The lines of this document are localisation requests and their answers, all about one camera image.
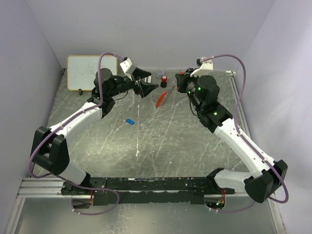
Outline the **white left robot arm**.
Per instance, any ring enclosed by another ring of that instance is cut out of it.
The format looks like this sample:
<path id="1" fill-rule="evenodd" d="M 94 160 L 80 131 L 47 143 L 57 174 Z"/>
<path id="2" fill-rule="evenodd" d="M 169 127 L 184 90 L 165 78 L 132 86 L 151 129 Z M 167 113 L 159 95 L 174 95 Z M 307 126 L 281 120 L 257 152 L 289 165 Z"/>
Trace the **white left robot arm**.
<path id="1" fill-rule="evenodd" d="M 68 147 L 90 125 L 101 120 L 112 110 L 114 97 L 132 90 L 142 98 L 158 88 L 158 84 L 145 82 L 151 73 L 139 68 L 124 71 L 124 76 L 113 75 L 108 68 L 96 72 L 92 95 L 84 105 L 67 119 L 50 128 L 35 131 L 30 165 L 38 165 L 49 174 L 73 183 L 73 188 L 84 195 L 91 189 L 91 176 L 70 159 Z"/>

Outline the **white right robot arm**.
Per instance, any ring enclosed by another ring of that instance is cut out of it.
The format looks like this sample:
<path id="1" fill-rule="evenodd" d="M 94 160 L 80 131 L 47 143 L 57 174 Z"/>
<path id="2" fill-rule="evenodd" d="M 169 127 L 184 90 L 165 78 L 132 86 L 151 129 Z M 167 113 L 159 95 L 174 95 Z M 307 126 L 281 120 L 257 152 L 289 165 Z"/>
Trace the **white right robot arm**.
<path id="1" fill-rule="evenodd" d="M 239 156 L 248 172 L 232 172 L 222 168 L 208 175 L 207 189 L 212 194 L 222 189 L 246 192 L 262 203 L 281 186 L 288 169 L 262 151 L 238 126 L 233 115 L 218 102 L 220 88 L 213 76 L 193 76 L 193 69 L 176 74 L 177 91 L 188 96 L 200 123 L 222 139 Z"/>

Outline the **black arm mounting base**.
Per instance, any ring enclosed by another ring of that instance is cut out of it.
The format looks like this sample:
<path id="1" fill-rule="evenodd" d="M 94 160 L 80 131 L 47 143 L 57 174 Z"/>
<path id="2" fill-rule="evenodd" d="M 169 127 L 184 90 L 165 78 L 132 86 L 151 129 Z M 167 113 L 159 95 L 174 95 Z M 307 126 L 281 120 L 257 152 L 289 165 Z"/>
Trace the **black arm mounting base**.
<path id="1" fill-rule="evenodd" d="M 109 191 L 95 191 L 95 188 L 111 189 L 119 194 L 120 204 L 179 203 L 205 204 L 205 196 L 221 196 L 219 188 L 207 177 L 154 177 L 122 178 L 92 177 L 92 190 L 80 189 L 69 182 L 63 184 L 62 195 L 86 195 L 93 198 L 95 206 L 115 204 L 117 196 Z"/>

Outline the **blue tagged key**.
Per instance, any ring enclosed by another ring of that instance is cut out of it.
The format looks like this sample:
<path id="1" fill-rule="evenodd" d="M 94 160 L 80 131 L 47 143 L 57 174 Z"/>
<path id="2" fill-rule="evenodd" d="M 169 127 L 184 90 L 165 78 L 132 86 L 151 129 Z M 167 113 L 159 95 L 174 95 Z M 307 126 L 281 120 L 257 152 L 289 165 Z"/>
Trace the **blue tagged key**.
<path id="1" fill-rule="evenodd" d="M 134 125 L 135 124 L 135 122 L 133 120 L 131 120 L 131 119 L 126 119 L 125 122 L 130 124 L 130 125 Z"/>

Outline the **grey keyring holder red handle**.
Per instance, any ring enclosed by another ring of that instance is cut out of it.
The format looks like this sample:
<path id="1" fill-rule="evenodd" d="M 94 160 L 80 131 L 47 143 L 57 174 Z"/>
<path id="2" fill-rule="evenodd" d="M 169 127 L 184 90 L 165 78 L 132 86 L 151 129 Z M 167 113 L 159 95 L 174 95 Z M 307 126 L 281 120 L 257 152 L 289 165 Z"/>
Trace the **grey keyring holder red handle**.
<path id="1" fill-rule="evenodd" d="M 156 108 L 166 105 L 169 99 L 176 92 L 176 89 L 177 89 L 176 85 L 173 85 L 167 91 L 163 92 L 161 96 L 159 97 L 158 101 L 156 102 Z"/>

